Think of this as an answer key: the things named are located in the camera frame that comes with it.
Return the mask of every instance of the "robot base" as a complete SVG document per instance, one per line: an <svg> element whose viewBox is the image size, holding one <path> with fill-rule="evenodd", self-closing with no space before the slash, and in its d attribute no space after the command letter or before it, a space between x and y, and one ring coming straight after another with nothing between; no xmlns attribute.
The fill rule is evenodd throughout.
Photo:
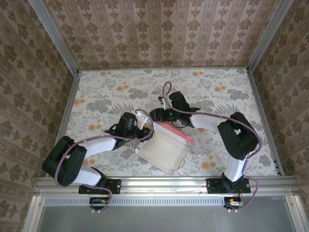
<svg viewBox="0 0 309 232"><path fill-rule="evenodd" d="M227 183L224 174L222 178L209 178L206 179L207 193L220 194L220 193L251 193L249 180L241 177L238 181Z"/></svg>

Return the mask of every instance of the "orange polka dot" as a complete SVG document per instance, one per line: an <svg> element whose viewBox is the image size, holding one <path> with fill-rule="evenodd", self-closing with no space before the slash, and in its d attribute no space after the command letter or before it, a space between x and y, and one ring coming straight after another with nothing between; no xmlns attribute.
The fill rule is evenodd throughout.
<svg viewBox="0 0 309 232"><path fill-rule="evenodd" d="M197 131L198 132L205 132L205 129L204 128L198 128Z"/></svg>
<svg viewBox="0 0 309 232"><path fill-rule="evenodd" d="M217 166L216 162L211 162L211 167L215 168Z"/></svg>
<svg viewBox="0 0 309 232"><path fill-rule="evenodd" d="M202 162L202 164L201 164L201 168L202 169L209 169L209 163L208 162Z"/></svg>
<svg viewBox="0 0 309 232"><path fill-rule="evenodd" d="M91 125L89 125L88 130L93 131L95 128L96 128L96 126L95 126L95 125L93 125L93 124L91 124Z"/></svg>
<svg viewBox="0 0 309 232"><path fill-rule="evenodd" d="M83 166L88 166L89 161L88 160L84 160L83 161Z"/></svg>
<svg viewBox="0 0 309 232"><path fill-rule="evenodd" d="M89 161L89 165L94 165L96 163L96 161L94 160L94 159L91 159L90 161Z"/></svg>

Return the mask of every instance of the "floral tablecloth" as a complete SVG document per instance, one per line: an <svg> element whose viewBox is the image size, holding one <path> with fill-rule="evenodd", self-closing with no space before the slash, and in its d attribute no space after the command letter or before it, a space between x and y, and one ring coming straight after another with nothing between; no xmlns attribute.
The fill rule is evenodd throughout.
<svg viewBox="0 0 309 232"><path fill-rule="evenodd" d="M277 175L252 89L244 69L153 69L82 71L73 104L67 135L75 140L101 134L118 123L123 112L142 108L147 112L162 107L157 97L166 81L181 91L190 106L207 112L245 114L263 140L262 151L250 160L249 175ZM219 134L181 129L195 139L192 151L182 160L175 176L219 176L225 170L228 152ZM137 142L102 152L86 159L107 176L167 175L135 154Z"/></svg>

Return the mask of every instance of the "patterned wall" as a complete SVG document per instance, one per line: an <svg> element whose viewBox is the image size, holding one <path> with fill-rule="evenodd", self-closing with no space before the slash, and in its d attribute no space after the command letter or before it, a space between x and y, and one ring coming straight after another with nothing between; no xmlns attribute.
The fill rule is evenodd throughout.
<svg viewBox="0 0 309 232"><path fill-rule="evenodd" d="M0 1L0 231L19 231L72 75L29 3Z"/></svg>
<svg viewBox="0 0 309 232"><path fill-rule="evenodd" d="M294 0L254 77L287 175L309 216L309 1Z"/></svg>
<svg viewBox="0 0 309 232"><path fill-rule="evenodd" d="M279 0L43 0L79 69L246 66Z"/></svg>

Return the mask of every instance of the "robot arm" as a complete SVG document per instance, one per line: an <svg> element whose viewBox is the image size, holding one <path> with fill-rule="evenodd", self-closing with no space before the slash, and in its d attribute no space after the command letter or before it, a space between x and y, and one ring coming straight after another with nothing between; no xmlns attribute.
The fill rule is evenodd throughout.
<svg viewBox="0 0 309 232"><path fill-rule="evenodd" d="M169 95L172 106L186 112L203 112L199 108L190 108L181 92L174 92ZM222 185L226 192L232 192L242 181L242 169L246 157L255 150L258 140L247 128L230 120L222 120L207 115L190 115L179 113L173 109L157 108L150 112L154 121L176 121L179 120L184 126L192 128L204 128L220 133L226 150L230 154L226 170L222 173ZM240 121L251 127L248 120L240 112L235 112L231 118Z"/></svg>
<svg viewBox="0 0 309 232"><path fill-rule="evenodd" d="M74 144L74 140L68 136L62 137L48 157L42 164L42 169L51 177L55 178L56 171L59 169L57 181L62 186L68 186L72 183L87 184L90 186L104 187L106 176L95 168L82 167L84 159L93 156L99 152L112 151L123 146L128 140L112 138L118 136L127 139L142 139L150 133L145 139L149 140L153 136L153 131L144 127L148 117L138 112L137 117L125 112L118 124L114 124L104 134L98 136L99 139L86 141L83 146L75 145L59 166L60 160L65 152Z"/></svg>

